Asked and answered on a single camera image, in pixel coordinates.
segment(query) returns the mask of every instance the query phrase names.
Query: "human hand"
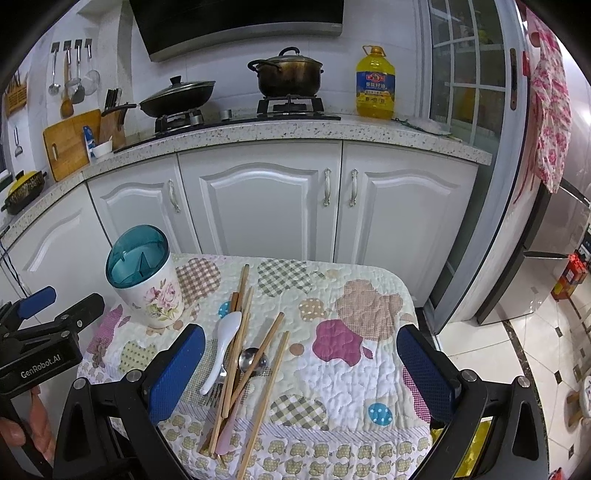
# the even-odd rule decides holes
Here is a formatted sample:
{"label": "human hand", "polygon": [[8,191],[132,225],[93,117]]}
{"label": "human hand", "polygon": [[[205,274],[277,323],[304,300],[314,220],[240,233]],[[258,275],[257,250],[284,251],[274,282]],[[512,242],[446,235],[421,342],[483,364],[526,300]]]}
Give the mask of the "human hand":
{"label": "human hand", "polygon": [[[56,441],[51,433],[47,410],[39,398],[41,389],[39,386],[31,389],[31,413],[29,425],[31,426],[31,438],[35,448],[39,450],[45,459],[50,462],[56,452]],[[0,434],[8,446],[20,447],[25,443],[25,433],[22,428],[13,421],[0,417]]]}

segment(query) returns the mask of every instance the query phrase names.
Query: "wooden stool leg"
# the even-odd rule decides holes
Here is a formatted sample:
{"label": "wooden stool leg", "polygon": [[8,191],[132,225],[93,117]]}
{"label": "wooden stool leg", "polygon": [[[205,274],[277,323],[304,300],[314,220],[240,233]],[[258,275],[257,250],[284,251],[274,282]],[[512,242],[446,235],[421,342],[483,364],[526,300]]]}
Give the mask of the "wooden stool leg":
{"label": "wooden stool leg", "polygon": [[579,408],[576,412],[574,412],[569,417],[569,427],[572,427],[573,425],[576,425],[580,421],[580,419],[582,419],[582,418],[583,418],[583,412]]}
{"label": "wooden stool leg", "polygon": [[572,403],[574,401],[579,401],[579,392],[572,392],[568,397],[566,397],[566,403]]}

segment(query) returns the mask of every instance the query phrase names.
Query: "stove burner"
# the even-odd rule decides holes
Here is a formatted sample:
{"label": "stove burner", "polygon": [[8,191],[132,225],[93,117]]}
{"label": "stove burner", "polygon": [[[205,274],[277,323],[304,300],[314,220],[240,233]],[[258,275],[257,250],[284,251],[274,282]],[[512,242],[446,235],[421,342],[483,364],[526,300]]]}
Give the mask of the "stove burner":
{"label": "stove burner", "polygon": [[163,115],[156,119],[154,132],[156,136],[178,130],[180,128],[190,127],[192,125],[201,125],[203,115],[201,110],[194,108],[186,112],[179,112],[175,115]]}
{"label": "stove burner", "polygon": [[[269,111],[270,102],[281,102],[286,100],[285,103],[276,103],[272,106]],[[312,110],[309,109],[306,101],[304,102],[293,102],[293,100],[309,100]],[[274,117],[277,115],[296,115],[296,116],[323,116],[324,105],[322,99],[317,96],[304,97],[300,95],[287,95],[285,97],[264,97],[263,100],[259,100],[258,109],[256,115],[258,117]]]}

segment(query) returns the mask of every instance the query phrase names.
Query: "wooden spoon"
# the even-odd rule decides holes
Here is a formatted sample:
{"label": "wooden spoon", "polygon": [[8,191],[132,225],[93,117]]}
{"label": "wooden spoon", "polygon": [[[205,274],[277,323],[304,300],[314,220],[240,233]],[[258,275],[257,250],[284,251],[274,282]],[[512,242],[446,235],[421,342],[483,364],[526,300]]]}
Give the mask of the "wooden spoon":
{"label": "wooden spoon", "polygon": [[[69,69],[69,65],[68,65],[68,56],[67,56],[67,52],[66,52],[66,55],[64,56],[64,84],[66,84],[66,82],[69,79],[70,79],[70,69]],[[67,88],[64,88],[64,97],[63,97],[63,100],[61,101],[60,115],[62,118],[68,118],[68,117],[71,117],[72,115],[74,115],[74,105],[72,105],[72,101],[70,100],[70,97],[68,96],[68,89]]]}

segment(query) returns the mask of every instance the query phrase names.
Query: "blue polka dot circle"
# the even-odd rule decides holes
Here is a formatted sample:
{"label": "blue polka dot circle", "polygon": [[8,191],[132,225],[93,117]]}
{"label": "blue polka dot circle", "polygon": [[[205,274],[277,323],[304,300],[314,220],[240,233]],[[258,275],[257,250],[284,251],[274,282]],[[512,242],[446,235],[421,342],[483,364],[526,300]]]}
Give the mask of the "blue polka dot circle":
{"label": "blue polka dot circle", "polygon": [[368,415],[372,422],[381,427],[392,423],[392,411],[383,403],[374,403],[368,408]]}
{"label": "blue polka dot circle", "polygon": [[223,319],[228,313],[230,313],[230,302],[225,301],[220,305],[220,309],[217,311],[217,314]]}

